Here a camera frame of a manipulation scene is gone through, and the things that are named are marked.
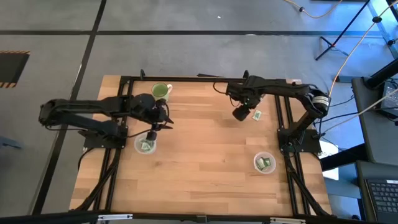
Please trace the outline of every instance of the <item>concrete floor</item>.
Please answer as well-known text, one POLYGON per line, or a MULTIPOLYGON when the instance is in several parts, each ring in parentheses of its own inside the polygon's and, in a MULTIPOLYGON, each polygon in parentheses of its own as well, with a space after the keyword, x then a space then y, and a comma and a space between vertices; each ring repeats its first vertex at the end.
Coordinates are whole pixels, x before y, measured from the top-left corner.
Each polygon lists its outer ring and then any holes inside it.
MULTIPOLYGON (((2 0, 0 30, 91 30, 100 0, 2 0)), ((299 0, 306 10, 321 14, 333 2, 299 0)), ((108 1, 100 30, 342 30, 362 3, 344 2, 319 20, 283 2, 250 0, 113 0, 108 1)), ((368 9, 350 30, 371 24, 368 9)), ((359 37, 344 37, 338 47, 349 52, 359 37)), ((15 89, 0 89, 0 135, 13 138, 21 150, 0 149, 0 217, 29 213, 55 133, 37 122, 39 106, 49 99, 68 98, 79 70, 88 36, 0 35, 2 50, 30 50, 32 55, 15 89)), ((264 78, 300 78, 322 90, 331 85, 345 56, 329 52, 314 61, 326 45, 317 36, 159 35, 97 36, 78 95, 95 99, 103 75, 194 76, 197 73, 241 77, 244 70, 264 78)), ((392 60, 380 37, 366 38, 342 75, 368 76, 392 60)), ((352 95, 351 85, 339 83, 333 102, 352 95)), ((333 108, 329 117, 356 111, 354 101, 333 108)), ((342 121, 324 123, 327 127, 342 121)), ((363 142, 357 119, 330 131, 327 138, 341 147, 363 142)), ((44 212, 68 209, 83 138, 69 132, 50 187, 44 212)), ((333 212, 345 209, 344 198, 331 199, 333 212)))

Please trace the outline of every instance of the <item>white cable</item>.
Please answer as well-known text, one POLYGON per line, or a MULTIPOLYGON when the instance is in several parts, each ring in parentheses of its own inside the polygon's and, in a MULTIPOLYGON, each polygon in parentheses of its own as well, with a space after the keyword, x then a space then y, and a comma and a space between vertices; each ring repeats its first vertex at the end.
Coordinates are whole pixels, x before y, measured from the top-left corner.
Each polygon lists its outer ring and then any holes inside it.
POLYGON ((374 106, 376 106, 378 103, 380 103, 382 100, 384 100, 384 99, 386 99, 387 97, 393 95, 393 94, 396 93, 397 91, 398 91, 398 88, 395 89, 394 91, 390 92, 389 94, 387 94, 386 96, 384 96, 384 97, 381 98, 380 100, 377 100, 376 102, 374 102, 372 105, 370 105, 370 106, 369 106, 368 108, 366 108, 365 110, 362 110, 362 111, 361 111, 360 113, 358 113, 357 115, 353 116, 352 118, 348 118, 347 120, 345 120, 345 121, 343 121, 343 122, 340 122, 340 123, 338 123, 338 124, 336 124, 336 125, 334 125, 334 126, 328 128, 328 129, 326 129, 326 131, 324 131, 323 133, 326 133, 327 131, 329 131, 329 130, 331 130, 331 129, 333 129, 333 128, 335 128, 335 127, 341 125, 341 124, 344 124, 344 123, 347 122, 347 121, 351 121, 352 119, 358 117, 359 115, 361 115, 361 114, 367 112, 368 110, 370 110, 371 108, 373 108, 374 106))
MULTIPOLYGON (((301 6, 299 6, 298 4, 296 4, 295 2, 291 1, 291 0, 284 0, 285 2, 289 2, 292 5, 298 7, 299 9, 301 8, 301 6)), ((310 15, 305 9, 303 9, 303 12, 306 13, 307 16, 311 17, 312 19, 319 19, 322 18, 323 16, 328 15, 329 13, 331 13, 333 10, 336 9, 336 7, 342 2, 343 0, 340 0, 337 4, 335 4, 328 12, 326 12, 324 15, 321 16, 312 16, 310 15)))
MULTIPOLYGON (((381 17, 391 6, 393 6, 394 4, 396 4, 398 2, 398 0, 394 1, 393 3, 391 3, 391 5, 389 5, 381 14, 379 17, 381 17)), ((329 97, 331 96, 331 93, 333 91, 333 87, 336 83, 337 77, 340 75, 340 72, 342 71, 343 67, 346 65, 348 59, 351 57, 351 54, 356 50, 356 48, 360 45, 360 43, 362 42, 362 40, 366 37, 366 35, 369 33, 369 31, 373 28, 373 26, 376 23, 373 22, 373 24, 370 26, 370 28, 365 32, 365 34, 362 36, 361 40, 359 40, 359 42, 355 45, 354 49, 348 54, 348 56, 346 57, 346 60, 344 61, 343 65, 340 67, 340 69, 338 70, 335 79, 333 80, 333 83, 331 84, 331 88, 330 88, 330 92, 329 92, 329 97)))

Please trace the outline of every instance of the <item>green cup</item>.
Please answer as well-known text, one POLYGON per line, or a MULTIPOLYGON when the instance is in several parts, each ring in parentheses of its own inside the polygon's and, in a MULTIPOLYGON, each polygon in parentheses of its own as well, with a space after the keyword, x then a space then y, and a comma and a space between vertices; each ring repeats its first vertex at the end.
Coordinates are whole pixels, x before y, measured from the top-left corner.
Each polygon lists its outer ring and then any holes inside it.
POLYGON ((156 83, 152 87, 152 95, 154 96, 155 100, 165 99, 168 101, 172 89, 173 86, 171 84, 166 85, 164 83, 156 83))

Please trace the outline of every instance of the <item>wooden table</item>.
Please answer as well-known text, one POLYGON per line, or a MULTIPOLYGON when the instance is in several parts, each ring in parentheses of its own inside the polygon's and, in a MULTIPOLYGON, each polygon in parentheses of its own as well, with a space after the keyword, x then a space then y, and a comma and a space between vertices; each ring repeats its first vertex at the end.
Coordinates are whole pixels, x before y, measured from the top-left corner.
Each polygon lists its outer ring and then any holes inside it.
MULTIPOLYGON (((103 78, 98 99, 115 96, 120 76, 103 78)), ((133 95, 150 93, 156 82, 134 82, 133 95)), ((173 129, 158 132, 157 149, 143 155, 128 139, 121 154, 112 203, 113 212, 179 213, 208 215, 292 216, 284 160, 279 152, 275 98, 264 97, 257 106, 260 121, 252 113, 236 120, 229 97, 214 91, 212 83, 170 82, 173 90, 168 105, 173 129), (269 175, 254 169, 258 152, 271 153, 276 170, 269 175)), ((225 91, 226 83, 217 83, 225 91)), ((304 113, 290 99, 294 120, 304 113)), ((106 120, 96 114, 95 119, 106 120)), ((129 135, 149 128, 127 119, 129 135)), ((91 151, 82 160, 70 208, 76 208, 97 184, 104 149, 91 151)), ((322 169, 313 154, 300 153, 305 183, 317 202, 331 213, 322 169)), ((107 186, 100 208, 104 208, 107 186)), ((302 199, 296 186, 299 211, 302 199)))

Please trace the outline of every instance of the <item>keyboard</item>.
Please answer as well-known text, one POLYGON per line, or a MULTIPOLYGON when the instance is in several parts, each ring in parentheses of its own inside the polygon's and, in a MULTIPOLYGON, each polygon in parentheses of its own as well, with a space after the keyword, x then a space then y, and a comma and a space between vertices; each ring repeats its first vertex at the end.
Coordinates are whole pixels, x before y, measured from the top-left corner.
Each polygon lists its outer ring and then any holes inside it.
POLYGON ((398 180, 366 180, 374 213, 379 222, 398 220, 398 180))

